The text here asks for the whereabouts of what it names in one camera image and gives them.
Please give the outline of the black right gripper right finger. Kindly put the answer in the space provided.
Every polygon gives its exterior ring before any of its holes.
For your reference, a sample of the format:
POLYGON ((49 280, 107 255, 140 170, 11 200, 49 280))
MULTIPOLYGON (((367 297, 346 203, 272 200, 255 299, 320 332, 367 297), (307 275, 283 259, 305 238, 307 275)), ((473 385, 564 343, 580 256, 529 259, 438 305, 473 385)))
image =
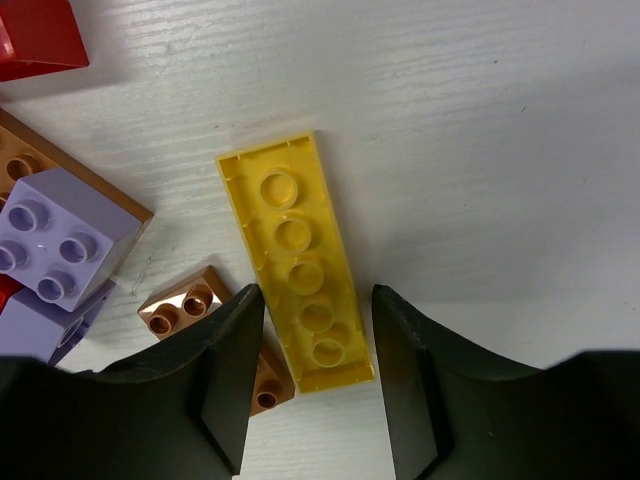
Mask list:
POLYGON ((371 311, 400 479, 635 479, 639 355, 537 369, 438 324, 392 288, 371 311))

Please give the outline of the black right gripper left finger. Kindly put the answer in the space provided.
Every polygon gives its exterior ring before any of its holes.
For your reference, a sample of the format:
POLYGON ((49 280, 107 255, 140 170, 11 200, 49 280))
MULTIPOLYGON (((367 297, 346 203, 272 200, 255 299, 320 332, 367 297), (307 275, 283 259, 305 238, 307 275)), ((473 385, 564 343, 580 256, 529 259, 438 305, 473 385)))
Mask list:
POLYGON ((229 479, 241 470, 265 303, 245 286, 99 372, 1 361, 5 479, 229 479))

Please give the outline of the brown lego plate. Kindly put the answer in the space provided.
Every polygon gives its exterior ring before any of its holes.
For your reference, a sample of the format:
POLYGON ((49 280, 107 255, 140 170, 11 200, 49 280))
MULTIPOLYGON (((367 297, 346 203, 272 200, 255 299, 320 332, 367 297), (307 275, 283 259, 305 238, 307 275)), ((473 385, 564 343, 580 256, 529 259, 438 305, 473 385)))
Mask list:
MULTIPOLYGON (((203 269, 151 295, 137 310, 149 331, 164 340, 232 298, 213 266, 203 269)), ((295 396, 295 386, 285 362, 267 340, 261 343, 250 414, 272 410, 295 396)))

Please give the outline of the purple square lego brick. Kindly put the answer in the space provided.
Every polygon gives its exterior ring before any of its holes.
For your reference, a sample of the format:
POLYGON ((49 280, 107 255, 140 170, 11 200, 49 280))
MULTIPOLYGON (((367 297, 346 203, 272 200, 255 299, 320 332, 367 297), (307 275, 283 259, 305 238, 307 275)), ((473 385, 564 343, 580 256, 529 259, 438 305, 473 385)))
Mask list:
POLYGON ((1 209, 1 272, 71 312, 109 279, 140 227, 62 168, 25 176, 1 209))

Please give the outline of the small red lego brick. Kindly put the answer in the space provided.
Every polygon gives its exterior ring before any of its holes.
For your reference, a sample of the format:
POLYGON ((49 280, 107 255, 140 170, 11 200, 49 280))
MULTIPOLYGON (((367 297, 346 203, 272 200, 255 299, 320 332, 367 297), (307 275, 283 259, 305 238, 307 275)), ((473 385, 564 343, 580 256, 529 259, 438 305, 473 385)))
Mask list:
POLYGON ((3 313, 9 299, 24 286, 5 274, 0 275, 0 314, 3 313))

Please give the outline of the yellow long lego plate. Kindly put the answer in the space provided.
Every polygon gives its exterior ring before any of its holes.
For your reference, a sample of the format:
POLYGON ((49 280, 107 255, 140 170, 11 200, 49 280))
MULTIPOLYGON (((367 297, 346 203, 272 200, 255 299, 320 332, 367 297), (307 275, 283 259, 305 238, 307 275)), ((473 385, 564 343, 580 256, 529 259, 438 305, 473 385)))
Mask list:
POLYGON ((313 134, 222 154, 216 163, 298 391, 373 380, 313 134))

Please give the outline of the brown lego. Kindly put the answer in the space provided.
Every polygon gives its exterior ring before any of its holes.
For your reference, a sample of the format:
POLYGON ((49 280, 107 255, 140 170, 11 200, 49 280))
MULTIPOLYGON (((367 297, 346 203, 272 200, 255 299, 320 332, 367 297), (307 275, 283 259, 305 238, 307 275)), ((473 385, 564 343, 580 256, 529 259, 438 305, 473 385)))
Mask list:
POLYGON ((18 179, 56 167, 78 177, 141 222, 132 243, 112 271, 116 275, 153 218, 152 211, 16 117, 1 110, 1 207, 6 204, 18 179))

